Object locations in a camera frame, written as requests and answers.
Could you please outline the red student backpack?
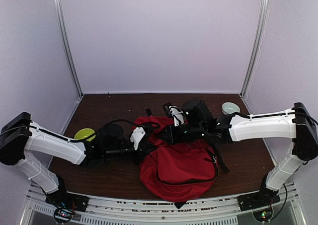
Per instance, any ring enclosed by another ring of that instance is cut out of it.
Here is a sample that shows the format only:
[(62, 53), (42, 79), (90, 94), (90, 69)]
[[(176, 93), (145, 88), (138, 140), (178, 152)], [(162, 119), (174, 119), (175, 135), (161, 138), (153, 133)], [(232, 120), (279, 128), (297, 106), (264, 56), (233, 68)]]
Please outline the red student backpack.
[(141, 116), (136, 124), (156, 122), (160, 128), (146, 137), (150, 151), (140, 156), (140, 181), (152, 194), (180, 209), (208, 191), (222, 169), (230, 170), (214, 144), (204, 139), (171, 144), (160, 138), (169, 126), (168, 117)]

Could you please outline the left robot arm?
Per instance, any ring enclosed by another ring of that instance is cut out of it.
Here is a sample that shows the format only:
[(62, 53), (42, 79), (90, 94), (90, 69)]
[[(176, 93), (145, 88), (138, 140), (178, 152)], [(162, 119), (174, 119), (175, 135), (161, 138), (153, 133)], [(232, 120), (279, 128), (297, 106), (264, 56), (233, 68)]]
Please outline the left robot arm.
[(72, 200), (63, 178), (44, 168), (32, 152), (49, 154), (81, 166), (108, 163), (127, 155), (138, 156), (143, 138), (160, 128), (159, 123), (152, 121), (137, 124), (124, 120), (135, 127), (126, 139), (120, 122), (120, 119), (110, 121), (83, 139), (72, 139), (41, 127), (31, 120), (29, 113), (22, 112), (0, 131), (0, 161), (17, 167), (40, 186), (50, 201), (67, 207)]

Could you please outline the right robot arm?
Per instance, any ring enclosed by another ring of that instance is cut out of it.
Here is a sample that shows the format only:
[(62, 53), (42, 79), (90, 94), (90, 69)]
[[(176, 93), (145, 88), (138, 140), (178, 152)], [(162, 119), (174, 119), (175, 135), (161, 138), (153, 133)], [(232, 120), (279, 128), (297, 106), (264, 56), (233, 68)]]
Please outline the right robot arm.
[(235, 112), (214, 118), (202, 100), (189, 100), (180, 109), (171, 103), (163, 105), (173, 124), (159, 137), (170, 145), (204, 139), (209, 144), (229, 144), (249, 139), (290, 138), (286, 156), (264, 176), (255, 202), (265, 206), (283, 184), (304, 164), (318, 155), (317, 121), (304, 104), (298, 102), (284, 111), (244, 115)]

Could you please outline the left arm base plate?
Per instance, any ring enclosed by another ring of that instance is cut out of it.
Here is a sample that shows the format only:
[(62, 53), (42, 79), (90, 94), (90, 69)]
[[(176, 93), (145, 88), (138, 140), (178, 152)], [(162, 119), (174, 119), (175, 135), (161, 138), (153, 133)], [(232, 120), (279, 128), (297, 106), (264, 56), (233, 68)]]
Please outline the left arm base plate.
[(59, 209), (66, 209), (76, 212), (85, 212), (88, 206), (89, 197), (67, 193), (66, 197), (58, 198), (53, 194), (46, 195), (45, 202)]

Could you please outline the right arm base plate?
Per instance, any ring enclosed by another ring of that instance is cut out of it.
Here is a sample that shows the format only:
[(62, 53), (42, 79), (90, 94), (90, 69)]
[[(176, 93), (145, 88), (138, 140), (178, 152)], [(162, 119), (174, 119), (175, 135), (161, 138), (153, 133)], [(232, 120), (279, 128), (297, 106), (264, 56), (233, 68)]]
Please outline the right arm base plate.
[(254, 210), (281, 201), (276, 192), (255, 192), (237, 197), (241, 211)]

